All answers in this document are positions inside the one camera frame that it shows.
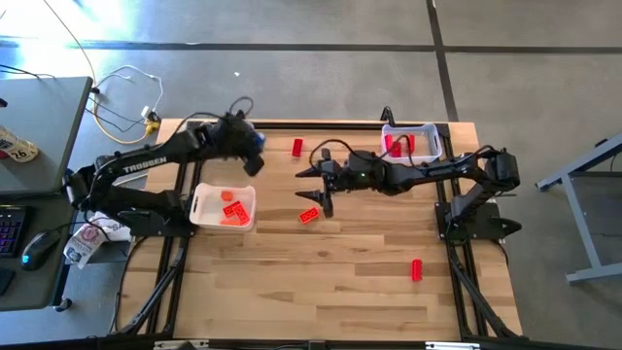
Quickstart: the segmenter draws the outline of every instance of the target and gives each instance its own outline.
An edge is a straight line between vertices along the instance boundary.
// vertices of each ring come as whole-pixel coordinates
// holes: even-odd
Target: gray floor
[[[424,0],[55,2],[82,39],[202,43],[432,43]],[[39,37],[0,49],[2,63],[55,75],[85,75],[77,50],[45,5],[10,3],[0,35]],[[615,0],[436,0],[446,45],[619,46],[622,2]],[[88,50],[98,77],[133,64],[162,77],[160,114],[221,112],[242,94],[256,100],[254,118],[375,120],[391,105],[399,120],[447,121],[434,53],[204,52]],[[622,58],[596,54],[447,54],[460,121],[476,122],[480,141],[519,159],[523,186],[500,199],[524,228],[508,238],[512,285],[524,334],[538,340],[621,348],[622,278],[570,287],[565,272],[588,266],[566,197],[532,184],[603,138],[622,131]],[[104,88],[109,106],[137,118],[157,85]],[[141,135],[135,128],[121,137]],[[129,150],[103,136],[86,115],[71,166]],[[622,169],[622,160],[615,166]],[[608,238],[611,246],[621,238]],[[608,261],[622,260],[617,256]],[[104,334],[120,264],[72,269],[67,295],[76,308],[0,314],[15,325],[0,343]]]

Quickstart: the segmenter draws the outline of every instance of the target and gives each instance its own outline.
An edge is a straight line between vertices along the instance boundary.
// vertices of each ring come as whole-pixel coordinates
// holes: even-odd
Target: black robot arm
[[[520,184],[516,157],[506,150],[485,146],[472,154],[418,166],[390,163],[369,151],[354,151],[342,166],[322,149],[322,160],[296,177],[322,177],[324,191],[297,192],[317,201],[327,218],[332,217],[331,195],[356,190],[374,190],[386,195],[409,191],[413,186],[437,181],[467,178],[476,185],[466,194],[452,199],[452,221],[467,217],[497,193],[513,190]],[[484,168],[478,161],[486,159]]]
[[[166,227],[188,225],[186,205],[178,192],[143,192],[113,182],[165,163],[228,157],[242,158],[244,170],[255,176],[263,167],[262,146],[262,135],[243,113],[226,114],[214,124],[176,132],[162,144],[99,157],[93,165],[66,176],[65,186],[71,204],[80,210],[101,211],[130,227],[134,235],[168,235]]]

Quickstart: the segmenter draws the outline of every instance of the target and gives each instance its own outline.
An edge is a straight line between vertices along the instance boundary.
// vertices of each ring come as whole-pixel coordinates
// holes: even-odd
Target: cable
[[[125,273],[127,272],[127,268],[129,267],[129,262],[131,261],[132,256],[134,255],[134,252],[138,250],[140,245],[143,244],[143,242],[147,240],[147,238],[148,237],[139,238],[136,241],[136,244],[134,244],[134,246],[131,247],[129,254],[127,255],[127,261],[125,262],[125,265],[123,266],[123,272],[121,273],[121,281],[119,282],[119,291],[115,295],[115,310],[113,312],[112,320],[110,321],[110,329],[108,329],[108,333],[112,333],[113,329],[115,332],[119,329],[117,322],[119,319],[119,309],[121,308],[121,293],[123,289],[123,281],[125,280]]]
[[[127,132],[127,131],[129,131],[129,129],[131,129],[132,127],[134,127],[135,125],[138,125],[138,124],[143,125],[143,124],[141,123],[141,122],[142,122],[142,120],[138,120],[138,121],[134,121],[134,123],[133,123],[132,125],[130,125],[128,128],[126,128],[126,129],[121,129],[121,128],[120,128],[118,125],[116,125],[115,123],[110,122],[110,121],[108,121],[108,120],[104,119],[103,117],[100,117],[99,115],[94,114],[94,113],[93,113],[92,111],[90,111],[88,108],[85,108],[85,111],[87,111],[87,112],[91,113],[91,114],[92,114],[92,115],[94,115],[96,118],[100,119],[102,122],[104,122],[104,123],[108,123],[108,124],[110,124],[110,125],[114,126],[114,127],[115,127],[116,129],[118,129],[120,132]]]
[[[311,151],[311,154],[309,154],[309,165],[311,165],[311,167],[316,170],[316,171],[320,171],[322,173],[328,173],[331,174],[331,172],[329,171],[325,171],[322,170],[320,168],[318,168],[317,166],[315,166],[315,164],[313,163],[313,155],[315,155],[315,153],[324,145],[328,144],[328,143],[338,143],[343,145],[346,149],[348,149],[348,151],[350,151],[350,154],[355,156],[356,158],[362,159],[364,161],[376,161],[378,159],[382,159],[384,157],[387,156],[387,154],[392,151],[395,147],[397,147],[399,145],[399,140],[401,140],[402,138],[408,138],[408,136],[406,135],[401,135],[400,137],[397,138],[396,142],[394,142],[394,144],[389,148],[389,150],[387,150],[387,152],[383,153],[382,155],[380,155],[379,157],[362,157],[361,155],[359,155],[358,153],[356,153],[352,147],[350,147],[350,145],[348,145],[348,143],[346,143],[345,141],[341,140],[341,139],[328,139],[323,141],[322,143],[320,143],[318,146],[316,146],[316,148],[313,149],[313,151]],[[411,166],[415,166],[415,163],[412,160],[412,155],[411,154],[411,149],[410,149],[410,142],[406,143],[406,147],[408,149],[408,160],[410,160],[410,164]]]
[[[613,163],[615,162],[616,157],[618,157],[618,154],[615,154],[611,159],[611,163],[609,164],[609,171],[613,171]]]
[[[233,114],[233,107],[235,107],[236,104],[242,102],[242,101],[249,101],[251,102],[251,107],[249,107],[249,109],[244,113],[245,115],[249,115],[251,114],[251,111],[253,111],[253,107],[255,107],[255,102],[253,101],[253,98],[249,97],[249,96],[242,96],[239,97],[238,99],[236,99],[235,101],[233,101],[233,103],[231,103],[231,105],[229,106],[229,113]]]
[[[159,104],[159,101],[162,99],[162,95],[164,94],[164,87],[162,85],[162,79],[161,79],[161,77],[155,76],[153,74],[146,73],[143,70],[141,70],[140,68],[137,68],[137,67],[135,67],[133,65],[125,64],[125,65],[123,65],[123,66],[121,66],[121,67],[119,67],[117,69],[114,69],[113,71],[108,73],[108,75],[106,75],[104,78],[102,78],[102,80],[99,81],[99,84],[97,84],[95,87],[99,88],[99,86],[101,86],[102,83],[104,83],[107,79],[109,79],[111,77],[119,77],[119,78],[122,78],[124,80],[130,80],[131,79],[130,76],[123,76],[121,74],[117,74],[117,72],[119,72],[120,70],[125,69],[125,68],[133,69],[136,72],[141,73],[142,75],[157,81],[157,83],[159,85],[159,96],[157,97],[157,100],[154,103],[154,108],[152,109],[152,111],[156,112],[157,111],[157,105]]]
[[[33,77],[36,77],[37,79],[39,79],[40,77],[52,77],[52,78],[56,78],[55,76],[53,76],[52,74],[46,74],[46,73],[31,73],[28,71],[25,71],[23,69],[19,69],[16,67],[12,67],[12,66],[8,66],[8,65],[4,65],[4,64],[0,64],[0,67],[3,68],[7,68],[7,69],[13,69],[14,71],[8,71],[8,70],[0,70],[0,72],[2,73],[8,73],[8,74],[28,74],[31,75]]]
[[[495,243],[501,249],[501,251],[503,252],[503,255],[505,256],[505,264],[509,265],[509,259],[507,258],[507,252],[505,251],[505,248],[503,248],[503,246],[497,239],[491,239],[491,241]]]
[[[89,97],[88,99],[89,99],[89,100],[91,100],[91,101],[92,101],[94,104],[96,104],[98,107],[101,107],[101,108],[105,109],[106,111],[108,111],[108,112],[110,112],[110,113],[114,114],[115,116],[117,116],[117,117],[119,117],[119,118],[121,118],[121,119],[123,119],[123,120],[126,120],[126,121],[128,121],[128,122],[136,123],[136,122],[143,122],[143,121],[144,121],[144,119],[140,119],[140,120],[132,120],[132,119],[130,119],[130,118],[128,118],[128,117],[124,117],[124,116],[120,115],[119,113],[117,113],[117,112],[115,112],[115,111],[113,111],[113,110],[109,109],[108,107],[103,106],[101,103],[98,103],[98,102],[97,102],[94,98]]]
[[[50,4],[48,3],[48,0],[43,0],[43,2],[46,3],[46,5],[50,9],[50,11],[52,11],[52,13],[56,16],[56,18],[58,18],[58,21],[60,22],[60,24],[62,24],[62,26],[64,26],[65,29],[67,29],[67,32],[69,33],[69,35],[71,35],[71,37],[74,38],[74,41],[76,42],[76,44],[78,44],[78,47],[80,47],[80,50],[82,50],[82,54],[85,56],[86,62],[88,62],[88,67],[90,68],[90,73],[92,74],[93,83],[97,86],[97,83],[96,83],[96,80],[95,80],[95,70],[93,69],[93,65],[90,63],[90,59],[88,59],[88,56],[86,55],[85,48],[82,47],[82,44],[80,44],[80,41],[78,40],[78,38],[76,38],[74,33],[71,32],[71,30],[69,29],[67,24],[65,24],[65,22],[62,21],[62,19],[56,13],[56,11],[52,8],[52,6],[50,6]]]
[[[95,70],[93,69],[93,65],[90,63],[90,59],[88,58],[88,55],[86,54],[85,48],[82,47],[82,44],[80,44],[80,41],[78,40],[78,38],[76,38],[76,36],[74,35],[74,33],[71,32],[71,30],[69,29],[69,27],[65,24],[65,22],[60,18],[60,16],[56,13],[56,11],[52,8],[52,6],[50,6],[50,4],[48,3],[47,0],[43,0],[44,3],[46,3],[46,5],[48,6],[48,8],[50,8],[50,11],[52,11],[52,13],[56,16],[56,18],[58,18],[58,21],[60,21],[60,24],[62,24],[62,26],[65,27],[65,29],[67,29],[67,32],[71,35],[72,38],[74,38],[74,41],[76,42],[76,44],[78,44],[78,47],[80,47],[80,50],[82,51],[83,55],[86,58],[86,62],[88,62],[88,67],[90,68],[90,73],[92,74],[92,78],[93,78],[93,85],[95,87],[98,86],[97,80],[95,78]],[[104,128],[104,126],[102,126],[101,122],[99,122],[99,119],[101,117],[97,116],[97,109],[96,107],[93,108],[92,111],[93,114],[93,119],[95,120],[95,123],[97,124],[97,126],[99,127],[99,129],[106,135],[108,136],[110,139],[112,139],[113,141],[116,141],[117,143],[120,143],[122,145],[132,145],[135,143],[139,143],[141,141],[143,141],[147,135],[149,134],[149,132],[147,131],[147,128],[145,128],[145,133],[143,134],[143,136],[141,136],[140,138],[136,139],[136,140],[131,140],[131,141],[123,141],[118,139],[117,137],[113,136],[110,132],[106,131],[106,129]]]
[[[183,125],[185,122],[187,122],[187,121],[188,121],[188,119],[191,119],[191,118],[194,118],[194,117],[197,117],[197,116],[206,116],[206,117],[213,117],[213,118],[218,118],[218,119],[222,118],[222,116],[216,115],[216,114],[211,113],[211,112],[194,112],[194,113],[192,113],[191,115],[189,115],[189,116],[187,116],[187,117],[185,117],[185,118],[183,118],[183,119],[182,119],[182,121],[181,121],[181,122],[177,125],[177,127],[175,128],[175,131],[173,131],[173,133],[171,134],[171,136],[172,136],[172,135],[174,135],[174,134],[176,134],[176,133],[177,133],[177,131],[179,131],[179,129],[180,129],[180,128],[182,128],[182,125]],[[166,143],[168,143],[168,141],[169,141],[169,140],[170,140],[170,137],[169,137],[166,141],[164,141],[164,143],[162,144],[162,146],[163,146],[163,145],[166,145]]]
[[[164,87],[163,87],[163,85],[162,85],[162,79],[161,79],[161,77],[155,76],[155,75],[153,75],[153,74],[146,73],[146,72],[144,72],[143,70],[141,70],[141,69],[139,69],[139,68],[137,68],[137,67],[134,67],[134,66],[132,66],[132,65],[128,65],[128,64],[126,64],[126,65],[121,66],[121,67],[119,67],[119,68],[117,68],[117,69],[113,70],[112,72],[110,72],[107,76],[105,76],[105,77],[104,77],[104,78],[103,78],[103,79],[99,82],[99,84],[95,85],[95,87],[96,87],[96,88],[98,88],[99,86],[101,86],[101,84],[102,84],[102,83],[104,83],[107,79],[109,79],[109,78],[111,78],[111,77],[120,77],[120,78],[122,78],[122,79],[129,80],[129,79],[131,78],[130,76],[123,76],[123,75],[121,75],[121,74],[117,74],[117,72],[118,72],[118,71],[120,71],[121,69],[124,69],[124,68],[130,68],[130,69],[133,69],[133,70],[135,70],[135,71],[137,71],[137,72],[139,72],[139,73],[141,73],[141,74],[143,74],[143,75],[145,75],[145,76],[147,76],[147,77],[149,77],[149,78],[151,78],[151,79],[155,79],[155,80],[157,80],[157,82],[158,82],[158,84],[159,84],[159,96],[157,97],[157,100],[155,101],[155,104],[154,104],[154,108],[152,109],[152,111],[154,111],[154,112],[155,112],[155,111],[156,111],[156,109],[157,109],[157,105],[159,104],[159,101],[160,101],[160,99],[162,98],[162,95],[164,94]],[[107,111],[109,111],[109,112],[111,112],[111,113],[113,113],[113,114],[117,115],[118,117],[121,117],[121,118],[124,118],[124,119],[125,119],[125,117],[122,117],[122,116],[121,116],[121,115],[119,115],[118,113],[113,112],[113,111],[111,111],[110,109],[108,109],[108,108],[106,108],[105,106],[103,106],[103,105],[101,105],[100,103],[98,103],[98,102],[97,102],[97,100],[95,100],[94,98],[91,98],[91,101],[93,101],[93,103],[94,103],[94,105],[93,105],[93,107],[92,107],[92,111],[90,111],[93,115],[96,115],[96,114],[97,114],[97,107],[101,107],[101,108],[103,108],[103,109],[105,109],[105,110],[107,110]],[[142,125],[147,125],[147,127],[145,127],[145,133],[144,133],[144,134],[143,134],[140,138],[138,138],[138,139],[135,139],[135,140],[129,140],[129,141],[125,141],[125,140],[120,140],[119,138],[117,138],[117,137],[115,137],[114,135],[112,135],[110,132],[108,132],[108,130],[106,130],[106,129],[105,129],[105,128],[101,125],[101,123],[99,123],[99,122],[98,122],[98,120],[97,120],[97,119],[95,119],[95,123],[97,124],[97,126],[99,127],[99,129],[100,129],[100,130],[104,133],[104,135],[108,136],[108,138],[110,138],[111,140],[113,140],[113,141],[115,141],[115,142],[117,142],[117,143],[120,143],[120,144],[122,144],[122,145],[132,145],[132,144],[139,143],[139,142],[143,141],[145,138],[147,138],[147,136],[148,136],[151,132],[153,132],[154,130],[156,130],[156,129],[157,129],[157,127],[155,127],[155,128],[149,128],[149,125],[150,125],[150,123],[152,123],[152,121],[147,120],[147,118],[146,118],[146,117],[144,117],[142,121],[144,121],[144,122],[142,123]]]

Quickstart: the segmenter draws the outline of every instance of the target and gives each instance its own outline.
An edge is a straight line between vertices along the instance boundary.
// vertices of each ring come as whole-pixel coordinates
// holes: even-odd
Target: red plastic piece
[[[307,211],[302,212],[302,214],[298,215],[300,222],[303,225],[306,225],[313,219],[317,219],[320,217],[320,211],[317,208],[311,208]]]
[[[399,142],[394,142],[394,146],[391,149],[391,157],[399,158],[401,157],[401,144]]]
[[[294,147],[292,148],[292,156],[300,157],[302,151],[302,139],[294,139]]]
[[[251,221],[251,218],[249,218],[248,213],[244,210],[244,207],[241,204],[234,206],[233,212],[237,218],[240,219],[240,225],[246,225]]]
[[[393,158],[398,158],[401,157],[401,145],[399,142],[393,142],[393,136],[391,135],[385,135],[385,148],[387,148],[387,151],[391,150],[389,152],[389,154],[391,155],[391,157]]]
[[[412,280],[413,281],[421,281],[423,279],[423,269],[424,264],[420,259],[415,259],[412,261]]]
[[[242,206],[242,203],[240,203],[239,200],[233,202],[232,204],[227,205],[225,208],[223,208],[223,212],[225,213],[225,217],[226,218],[230,218],[233,215],[235,215],[235,211],[233,210],[236,206]]]
[[[410,154],[413,154],[415,152],[415,135],[414,134],[408,134],[408,146],[410,146]]]
[[[227,226],[241,226],[242,224],[240,223],[239,220],[232,220],[232,219],[223,219],[221,220],[221,225],[227,225]]]
[[[385,135],[385,148],[387,149],[387,151],[391,149],[391,145],[393,145],[393,136]]]
[[[233,200],[233,193],[231,193],[231,191],[222,191],[221,192],[221,199],[223,201],[231,201],[231,200]]]

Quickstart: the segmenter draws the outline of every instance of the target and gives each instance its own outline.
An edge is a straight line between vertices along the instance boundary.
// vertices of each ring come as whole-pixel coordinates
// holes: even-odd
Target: white basket
[[[233,193],[233,200],[223,201],[221,193],[229,191]],[[246,210],[250,221],[243,226],[222,225],[226,219],[223,208],[239,200]],[[190,222],[202,228],[217,228],[237,231],[248,231],[255,224],[255,207],[257,205],[255,189],[247,186],[243,189],[217,187],[208,184],[198,184],[194,190],[194,199],[190,208]]]
[[[438,138],[438,130],[433,123],[427,123],[422,126],[411,127],[391,127],[388,124],[382,126],[382,136],[380,138],[380,145],[382,153],[387,152],[385,145],[385,135],[391,135],[395,142],[401,135],[408,136],[409,134],[415,135],[415,153],[412,154],[412,161],[416,163],[432,162],[439,158],[443,149],[440,146],[440,139]],[[410,164],[408,155],[406,153],[406,142],[400,141],[402,148],[402,157],[392,157],[391,154],[385,156],[385,159],[391,162],[400,162]]]

